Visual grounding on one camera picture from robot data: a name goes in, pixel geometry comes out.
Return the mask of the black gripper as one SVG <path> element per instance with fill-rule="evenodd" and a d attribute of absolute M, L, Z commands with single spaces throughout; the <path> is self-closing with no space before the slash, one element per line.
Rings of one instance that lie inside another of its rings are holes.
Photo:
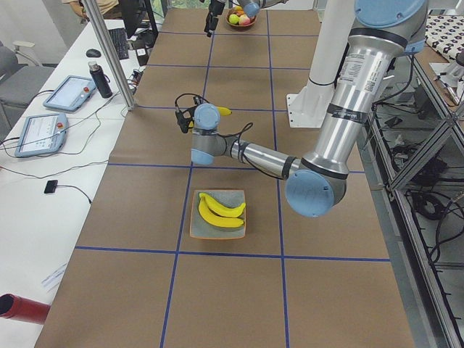
<path fill-rule="evenodd" d="M 212 35 L 211 30 L 216 30 L 218 25 L 218 16 L 223 13 L 225 8 L 226 0 L 211 0 L 209 5 L 210 13 L 205 19 L 204 32 L 207 34 L 207 37 Z"/>
<path fill-rule="evenodd" d="M 189 107 L 181 111 L 181 131 L 188 133 L 194 128 L 194 112 L 196 107 Z"/>

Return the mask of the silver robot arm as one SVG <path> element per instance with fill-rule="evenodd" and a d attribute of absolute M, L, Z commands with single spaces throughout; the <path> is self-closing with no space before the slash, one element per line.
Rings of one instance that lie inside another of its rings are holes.
<path fill-rule="evenodd" d="M 202 97 L 177 111 L 183 132 L 192 132 L 191 160 L 209 165 L 229 156 L 286 182 L 291 208 L 313 218 L 326 214 L 347 190 L 347 159 L 393 59 L 424 45 L 427 1 L 330 1 L 307 85 L 291 97 L 297 112 L 320 133 L 301 158 L 218 132 L 220 111 Z"/>
<path fill-rule="evenodd" d="M 218 16 L 223 13 L 226 0 L 211 0 L 208 6 L 208 14 L 205 19 L 204 32 L 211 37 L 218 25 Z M 276 4 L 285 4 L 287 0 L 238 0 L 246 15 L 254 17 L 261 9 L 273 7 Z"/>

